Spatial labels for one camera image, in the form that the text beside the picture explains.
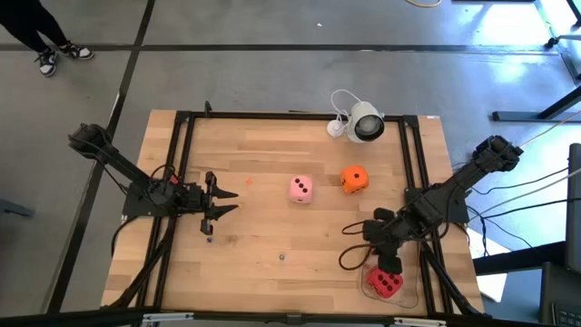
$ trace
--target pink die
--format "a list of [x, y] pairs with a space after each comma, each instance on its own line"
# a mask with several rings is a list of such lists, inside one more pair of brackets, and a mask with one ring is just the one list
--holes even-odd
[[295, 203], [309, 203], [312, 199], [312, 180], [302, 175], [292, 177], [289, 199]]

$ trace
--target red die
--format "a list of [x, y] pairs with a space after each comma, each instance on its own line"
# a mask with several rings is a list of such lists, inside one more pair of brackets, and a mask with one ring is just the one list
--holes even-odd
[[403, 285], [401, 275], [386, 273], [379, 268], [374, 268], [367, 276], [367, 283], [377, 291], [384, 299], [388, 299], [395, 294]]

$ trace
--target concrete floor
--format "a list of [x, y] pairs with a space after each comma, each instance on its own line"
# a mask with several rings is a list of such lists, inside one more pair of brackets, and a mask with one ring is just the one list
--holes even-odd
[[[44, 3], [71, 39], [109, 45], [133, 43], [146, 5], [144, 0]], [[541, 45], [547, 39], [545, 23], [531, 4], [444, 0], [437, 8], [420, 9], [403, 0], [299, 0], [292, 5], [282, 0], [157, 0], [144, 42]], [[0, 29], [0, 44], [13, 43]], [[92, 164], [67, 147], [66, 135], [79, 123], [107, 123], [128, 58], [128, 52], [118, 51], [99, 52], [89, 63], [62, 59], [57, 74], [45, 79], [32, 62], [33, 53], [0, 51], [0, 198], [36, 209], [30, 220], [0, 218], [0, 316], [43, 309]], [[141, 52], [114, 143], [136, 160], [151, 109], [201, 110], [209, 100], [215, 110], [327, 112], [330, 92], [347, 88], [386, 114], [440, 115], [451, 161], [460, 163], [491, 134], [520, 144], [550, 126], [492, 123], [493, 111], [542, 110], [574, 87], [555, 52]], [[578, 125], [560, 126], [527, 146], [515, 171], [489, 176], [478, 189], [522, 183], [564, 168], [568, 145], [580, 139]], [[470, 195], [468, 202], [486, 209], [525, 190]], [[563, 183], [511, 207], [565, 196]], [[122, 204], [119, 191], [104, 178], [64, 310], [98, 307]], [[497, 222], [533, 244], [550, 243], [564, 239], [564, 212], [564, 205], [555, 205]], [[479, 230], [476, 221], [471, 226]], [[488, 235], [509, 249], [526, 247], [494, 226]]]

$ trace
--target sneaker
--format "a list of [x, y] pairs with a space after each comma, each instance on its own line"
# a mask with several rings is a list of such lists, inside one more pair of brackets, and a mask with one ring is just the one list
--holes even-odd
[[40, 61], [40, 72], [45, 77], [50, 77], [56, 72], [56, 52], [53, 50], [46, 50], [38, 54], [35, 62]]
[[82, 45], [76, 45], [69, 42], [64, 47], [59, 47], [61, 52], [66, 56], [71, 56], [73, 59], [89, 60], [94, 57], [91, 50]]

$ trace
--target wooden tabletop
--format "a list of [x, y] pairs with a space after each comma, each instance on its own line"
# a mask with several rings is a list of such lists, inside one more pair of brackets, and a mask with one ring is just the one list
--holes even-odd
[[[165, 163], [174, 116], [175, 111], [151, 112], [138, 161], [146, 173]], [[404, 284], [386, 302], [361, 291], [361, 271], [344, 271], [338, 265], [343, 250], [363, 243], [360, 235], [341, 234], [345, 225], [371, 218], [377, 207], [395, 211], [404, 204], [406, 178], [398, 125], [386, 123], [378, 140], [355, 144], [346, 135], [330, 138], [326, 124], [196, 119], [186, 182], [203, 182], [205, 172], [212, 170], [223, 190], [240, 195], [217, 203], [237, 203], [240, 208], [213, 224], [211, 242], [199, 231], [199, 214], [179, 218], [163, 295], [164, 309], [426, 313], [416, 243], [408, 242], [399, 250]], [[429, 180], [444, 182], [452, 171], [441, 122], [437, 117], [420, 116], [419, 124]], [[409, 140], [414, 154], [410, 130]], [[420, 186], [415, 155], [412, 162]], [[354, 164], [367, 170], [369, 189], [347, 195], [340, 187], [340, 171]], [[288, 200], [289, 182], [296, 174], [312, 178], [313, 199], [309, 204]], [[152, 221], [140, 218], [120, 233], [103, 304], [116, 300], [143, 266]], [[470, 303], [482, 311], [466, 235], [457, 226], [450, 226], [442, 248], [449, 275]], [[348, 255], [346, 265], [359, 262], [363, 255], [364, 250]], [[150, 280], [146, 304], [153, 302], [156, 280], [157, 271]], [[437, 280], [432, 272], [436, 306], [441, 311]]]

